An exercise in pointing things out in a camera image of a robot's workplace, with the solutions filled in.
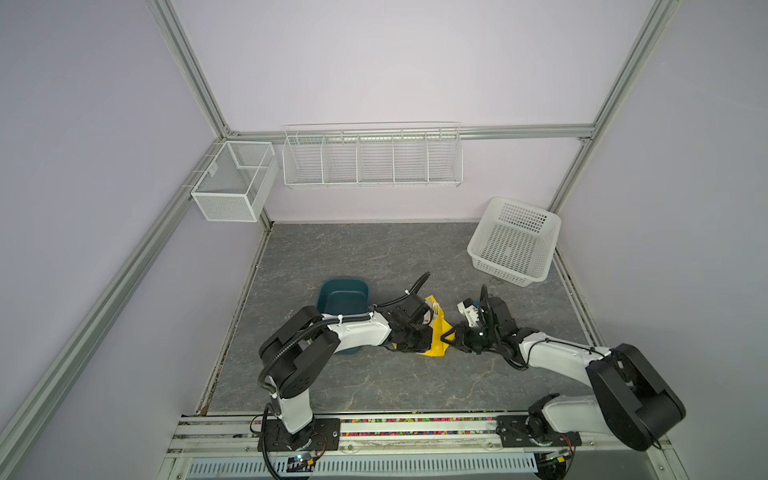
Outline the teal plastic tray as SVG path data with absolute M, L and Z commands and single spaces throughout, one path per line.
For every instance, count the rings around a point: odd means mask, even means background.
M 333 278 L 319 292 L 316 308 L 322 314 L 353 316 L 353 323 L 368 321 L 369 286 L 361 279 Z

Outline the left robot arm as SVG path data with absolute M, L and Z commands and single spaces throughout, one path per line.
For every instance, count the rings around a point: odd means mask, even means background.
M 312 430 L 309 389 L 335 354 L 363 347 L 422 354 L 432 348 L 435 313 L 419 295 L 429 277 L 422 274 L 402 295 L 379 303 L 369 301 L 361 279 L 328 280 L 314 305 L 299 309 L 261 345 L 257 384 L 268 392 L 271 412 L 286 433 Z

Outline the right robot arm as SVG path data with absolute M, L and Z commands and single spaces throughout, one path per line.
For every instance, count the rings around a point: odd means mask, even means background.
M 517 371 L 539 368 L 590 388 L 588 395 L 548 394 L 527 410 L 523 430 L 548 446 L 569 433 L 611 435 L 645 451 L 687 415 L 686 407 L 635 346 L 589 346 L 520 327 L 506 303 L 481 290 L 478 301 L 458 305 L 464 320 L 441 334 L 441 343 L 464 353 L 493 353 Z

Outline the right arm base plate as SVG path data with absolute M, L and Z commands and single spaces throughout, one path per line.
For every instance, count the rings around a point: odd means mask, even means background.
M 541 416 L 506 414 L 496 417 L 496 434 L 502 446 L 511 447 L 578 447 L 577 432 L 556 432 Z

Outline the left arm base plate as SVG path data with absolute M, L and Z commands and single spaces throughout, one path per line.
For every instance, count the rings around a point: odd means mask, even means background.
M 340 439 L 340 418 L 315 417 L 297 433 L 290 433 L 279 419 L 268 418 L 262 428 L 258 449 L 266 447 L 268 452 L 336 451 Z

